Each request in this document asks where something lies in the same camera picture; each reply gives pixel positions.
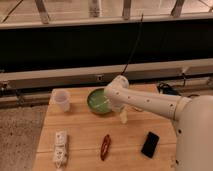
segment smartphone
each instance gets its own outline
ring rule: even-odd
[[[141,153],[146,155],[149,158],[152,158],[155,152],[155,148],[158,144],[159,136],[149,132],[146,138],[146,141],[143,145],[143,148],[141,149]]]

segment wooden table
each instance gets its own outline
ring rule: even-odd
[[[132,85],[131,89],[157,92],[155,85]],[[71,111],[63,113],[50,100],[37,148],[34,171],[54,171],[52,162],[56,131],[70,136],[69,160],[65,171],[174,171],[176,135],[171,122],[160,116],[127,106],[127,124],[111,113],[100,117],[90,112],[87,96],[95,88],[72,88]],[[140,153],[147,133],[159,135],[153,159]],[[103,162],[100,147],[106,134],[112,139],[109,155]]]

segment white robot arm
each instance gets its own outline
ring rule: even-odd
[[[113,111],[121,112],[129,104],[177,121],[176,171],[213,171],[213,96],[190,99],[128,87],[120,75],[105,88]]]

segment black panel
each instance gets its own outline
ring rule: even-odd
[[[139,23],[0,30],[0,69],[25,71],[126,63]],[[213,20],[143,23],[132,63],[211,58]]]

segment bowl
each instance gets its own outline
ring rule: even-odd
[[[87,97],[87,105],[95,114],[104,115],[111,112],[108,108],[108,99],[104,96],[104,88],[92,91]]]

